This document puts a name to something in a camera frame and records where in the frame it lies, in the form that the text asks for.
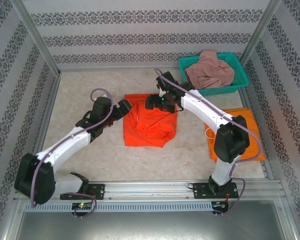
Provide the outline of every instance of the orange towel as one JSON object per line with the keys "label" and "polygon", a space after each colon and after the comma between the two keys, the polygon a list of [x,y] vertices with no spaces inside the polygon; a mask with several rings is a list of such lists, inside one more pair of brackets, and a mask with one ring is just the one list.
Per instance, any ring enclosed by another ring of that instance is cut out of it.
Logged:
{"label": "orange towel", "polygon": [[177,113],[145,108],[146,94],[126,94],[124,99],[132,105],[123,118],[123,136],[128,147],[160,147],[173,139],[177,129]]}
{"label": "orange towel", "polygon": [[[247,108],[237,108],[237,109],[229,109],[229,110],[224,110],[224,111],[231,114],[231,115],[233,115],[234,117],[237,117],[238,115],[241,115],[242,117],[244,117],[245,120],[246,120],[247,128],[251,132],[253,132],[259,139],[261,139],[260,134],[259,134],[258,126],[256,124],[254,115],[253,115],[251,110],[249,110]],[[209,145],[209,149],[210,149],[211,158],[216,162],[217,161],[217,155],[214,151],[216,135],[211,130],[211,128],[206,131],[206,135],[209,138],[214,138],[214,139],[207,139],[207,141],[208,141],[208,145]],[[244,154],[241,156],[241,158],[240,158],[241,160],[254,157],[258,153],[258,150],[259,150],[258,143],[250,134],[249,134],[249,140],[250,140],[250,146],[245,150]],[[266,157],[265,157],[263,151],[262,151],[261,155],[255,160],[256,161],[266,160]]]}

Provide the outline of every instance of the teal plastic basket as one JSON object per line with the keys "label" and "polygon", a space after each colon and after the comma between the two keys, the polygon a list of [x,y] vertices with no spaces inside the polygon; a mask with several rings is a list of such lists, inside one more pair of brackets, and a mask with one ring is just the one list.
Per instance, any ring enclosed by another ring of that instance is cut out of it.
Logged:
{"label": "teal plastic basket", "polygon": [[[179,59],[179,67],[181,70],[183,81],[186,82],[186,75],[185,69],[190,67],[193,64],[196,64],[199,61],[200,56],[188,56],[182,57]],[[229,64],[230,67],[234,70],[234,80],[230,86],[222,86],[218,88],[206,88],[198,90],[202,96],[210,96],[210,95],[217,95],[217,94],[228,94],[234,93],[238,89],[245,87],[249,84],[248,77],[241,66],[239,60],[237,59],[236,55],[231,52],[226,53],[218,53],[218,59],[225,61]]]}

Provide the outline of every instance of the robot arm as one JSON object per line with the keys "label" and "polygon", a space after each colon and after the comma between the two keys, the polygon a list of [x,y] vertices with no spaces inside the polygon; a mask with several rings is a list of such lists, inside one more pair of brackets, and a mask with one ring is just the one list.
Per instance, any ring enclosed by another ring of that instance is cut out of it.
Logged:
{"label": "robot arm", "polygon": [[[31,184],[35,169],[56,145],[60,145],[48,158],[46,158],[39,168],[34,189],[34,200],[38,204],[44,204],[53,195],[60,195],[65,193],[83,193],[85,194],[89,180],[80,174],[72,172],[70,175],[57,177],[56,171],[59,167],[69,159],[75,152],[93,142],[97,137],[103,133],[103,129],[112,126],[113,123],[131,110],[131,105],[127,100],[118,102],[119,107],[113,106],[113,110],[109,118],[103,124],[91,128],[88,131],[82,131],[89,128],[96,123],[99,123],[105,116],[108,115],[111,109],[111,101],[107,97],[98,97],[93,104],[91,111],[88,111],[83,118],[75,124],[72,131],[63,139],[58,141],[48,149],[32,155],[27,153],[20,161],[18,173],[16,175],[14,188],[26,196],[30,197]],[[64,139],[72,136],[71,139],[64,141]]]}
{"label": "robot arm", "polygon": [[[171,82],[178,84],[174,80],[170,72],[163,74],[165,78]],[[171,113],[175,112],[175,104],[182,109],[187,109],[204,123],[206,123],[216,135],[214,151],[217,155],[217,162],[212,175],[209,178],[209,189],[215,194],[224,191],[231,182],[231,173],[236,161],[240,159],[246,148],[250,145],[248,133],[241,128],[232,125],[222,116],[232,119],[234,122],[247,127],[246,120],[242,116],[233,117],[232,115],[218,109],[211,104],[202,95],[195,90],[189,82],[183,82],[181,87],[189,91],[191,94],[200,97],[204,102],[212,106],[219,114],[209,108],[206,104],[198,101],[193,96],[173,87],[169,83],[163,81],[161,77],[157,77],[157,87],[160,88],[160,94],[153,94],[146,100],[146,108],[160,108],[163,111]]]}

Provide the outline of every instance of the patterned wallpaper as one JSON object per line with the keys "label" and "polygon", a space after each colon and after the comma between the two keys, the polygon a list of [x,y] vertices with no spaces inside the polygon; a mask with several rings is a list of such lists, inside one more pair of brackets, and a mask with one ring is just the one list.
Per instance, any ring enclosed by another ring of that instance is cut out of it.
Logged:
{"label": "patterned wallpaper", "polygon": [[280,3],[245,68],[269,163],[300,232],[300,0]]}
{"label": "patterned wallpaper", "polygon": [[33,152],[54,76],[9,0],[0,0],[0,226],[21,156]]}
{"label": "patterned wallpaper", "polygon": [[176,67],[204,49],[242,53],[269,0],[26,0],[61,70]]}

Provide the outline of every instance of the beige floor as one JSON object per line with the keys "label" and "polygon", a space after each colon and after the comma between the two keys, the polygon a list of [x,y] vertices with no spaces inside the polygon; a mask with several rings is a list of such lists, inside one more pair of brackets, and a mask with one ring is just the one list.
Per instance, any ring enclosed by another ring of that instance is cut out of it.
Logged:
{"label": "beige floor", "polygon": [[[176,80],[182,79],[178,70],[170,72]],[[44,148],[65,136],[92,108],[90,92],[94,88],[107,89],[118,102],[124,94],[157,93],[156,77],[152,69],[63,73]],[[222,109],[242,107],[237,92],[207,99]],[[203,122],[185,110],[178,113],[175,138],[163,148],[126,147],[121,119],[105,129],[92,144],[75,153],[58,174],[76,171],[90,181],[207,179],[215,162],[210,159],[204,130]],[[256,161],[239,164],[233,176],[264,178]]]}

